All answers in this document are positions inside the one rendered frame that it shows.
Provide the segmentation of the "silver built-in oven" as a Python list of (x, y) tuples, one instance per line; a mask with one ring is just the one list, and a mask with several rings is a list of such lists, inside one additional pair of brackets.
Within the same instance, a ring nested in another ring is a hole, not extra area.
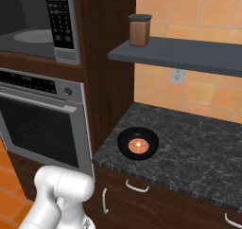
[(0, 67), (0, 134), (15, 154), (94, 174), (80, 82)]

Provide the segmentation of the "dark wood cupboard door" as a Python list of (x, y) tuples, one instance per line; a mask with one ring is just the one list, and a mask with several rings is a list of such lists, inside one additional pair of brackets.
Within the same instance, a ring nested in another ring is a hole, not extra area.
[[(102, 208), (102, 192), (107, 188), (106, 205), (108, 214)], [(127, 192), (122, 193), (111, 185), (95, 183), (95, 194), (89, 200), (87, 214), (96, 229), (179, 229), (182, 211), (163, 203), (152, 203)]]

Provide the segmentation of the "dark grey wall shelf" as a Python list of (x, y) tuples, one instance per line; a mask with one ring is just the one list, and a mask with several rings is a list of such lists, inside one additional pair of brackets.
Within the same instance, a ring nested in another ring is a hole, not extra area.
[(242, 44), (150, 37), (145, 47), (125, 41), (108, 58), (242, 78)]

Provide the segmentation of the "brown jar with black lid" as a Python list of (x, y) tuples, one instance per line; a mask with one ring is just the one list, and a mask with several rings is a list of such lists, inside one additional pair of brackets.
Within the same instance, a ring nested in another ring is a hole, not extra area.
[(132, 14), (129, 16), (130, 22), (130, 45), (145, 47), (149, 42), (150, 14)]

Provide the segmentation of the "dark wood drawer front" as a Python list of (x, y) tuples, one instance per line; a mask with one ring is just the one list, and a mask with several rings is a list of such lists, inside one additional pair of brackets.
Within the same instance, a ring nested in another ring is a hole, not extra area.
[(212, 223), (217, 229), (238, 229), (226, 222), (225, 217), (242, 225), (242, 214), (203, 201), (197, 202), (195, 215)]
[[(180, 192), (175, 192), (161, 186), (153, 185), (152, 183), (138, 180), (129, 175), (119, 173), (117, 171), (109, 170), (104, 167), (95, 166), (96, 178), (100, 180), (102, 185), (111, 185), (118, 188), (122, 193), (129, 193), (144, 199), (149, 199), (152, 203), (163, 203), (167, 206), (173, 207), (176, 210), (184, 210), (185, 212), (194, 213), (198, 200)], [(125, 181), (129, 179), (129, 183), (139, 188), (146, 188), (149, 186), (147, 193), (139, 193), (126, 187)]]

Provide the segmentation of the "white wall socket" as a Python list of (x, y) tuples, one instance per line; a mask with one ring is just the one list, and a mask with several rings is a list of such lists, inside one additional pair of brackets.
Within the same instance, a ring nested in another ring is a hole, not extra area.
[(183, 69), (179, 69), (179, 68), (171, 69), (171, 77), (170, 77), (171, 83), (183, 84), (183, 78), (184, 78)]

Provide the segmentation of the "round orange waffle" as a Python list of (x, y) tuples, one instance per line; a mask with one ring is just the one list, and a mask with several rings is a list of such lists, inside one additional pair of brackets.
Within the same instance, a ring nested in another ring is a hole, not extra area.
[(135, 154), (143, 154), (148, 151), (149, 144), (143, 138), (134, 138), (129, 141), (128, 147)]

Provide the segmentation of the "dark wood tall cabinet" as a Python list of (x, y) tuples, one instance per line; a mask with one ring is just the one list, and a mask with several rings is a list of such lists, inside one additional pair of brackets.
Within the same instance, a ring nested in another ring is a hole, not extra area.
[[(74, 0), (80, 64), (0, 51), (0, 67), (84, 85), (93, 155), (133, 102), (134, 66), (108, 54), (130, 35), (129, 15), (136, 0)], [(45, 166), (8, 151), (25, 196), (36, 196), (33, 179)]]

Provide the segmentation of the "black bowl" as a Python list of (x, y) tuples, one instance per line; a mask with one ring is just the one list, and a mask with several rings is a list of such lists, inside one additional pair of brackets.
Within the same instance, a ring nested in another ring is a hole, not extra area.
[[(131, 139), (143, 138), (149, 144), (149, 149), (143, 154), (135, 154), (129, 150), (128, 144)], [(131, 127), (123, 130), (117, 137), (117, 146), (121, 153), (131, 160), (142, 161), (153, 156), (159, 147), (159, 138), (155, 132), (147, 128)]]

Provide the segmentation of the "silver microwave oven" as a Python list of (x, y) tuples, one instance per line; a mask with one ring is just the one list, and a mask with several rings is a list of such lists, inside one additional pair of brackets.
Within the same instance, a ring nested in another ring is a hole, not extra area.
[[(14, 36), (28, 30), (50, 29), (53, 42), (28, 44)], [(80, 64), (74, 0), (0, 0), (0, 51)]]

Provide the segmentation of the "white microwave turntable plate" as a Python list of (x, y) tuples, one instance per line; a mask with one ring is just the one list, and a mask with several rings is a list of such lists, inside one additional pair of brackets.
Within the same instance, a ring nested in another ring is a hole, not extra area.
[(14, 40), (28, 44), (50, 44), (53, 42), (50, 29), (23, 31), (14, 36)]

